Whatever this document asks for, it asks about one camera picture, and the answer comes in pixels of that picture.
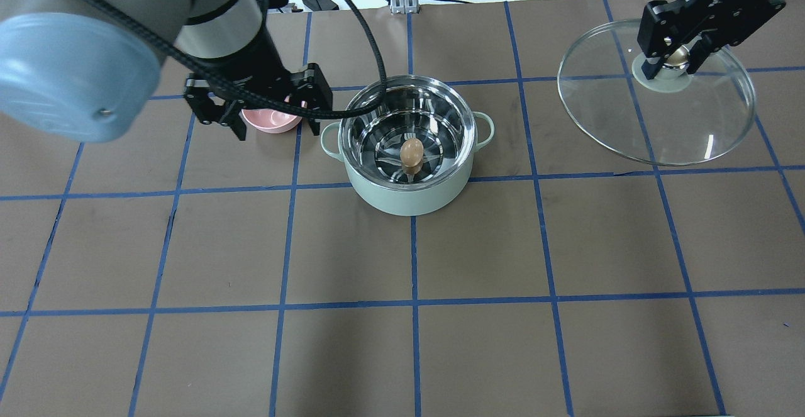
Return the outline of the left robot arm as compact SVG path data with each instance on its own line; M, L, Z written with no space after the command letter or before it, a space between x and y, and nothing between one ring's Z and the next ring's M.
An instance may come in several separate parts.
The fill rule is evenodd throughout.
M318 65L291 73L267 30L289 0L102 0L222 79L271 101L330 110ZM83 0L2 0L2 114L78 142L123 136L167 53Z

